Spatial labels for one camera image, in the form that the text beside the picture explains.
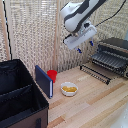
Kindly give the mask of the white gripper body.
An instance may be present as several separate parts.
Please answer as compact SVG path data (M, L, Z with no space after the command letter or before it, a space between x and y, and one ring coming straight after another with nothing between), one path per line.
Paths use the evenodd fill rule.
M82 29L78 32L77 36L70 35L65 40L64 43L67 47L72 50L76 48L81 43L85 42L89 38L93 37L97 33L96 28L92 24L84 24Z

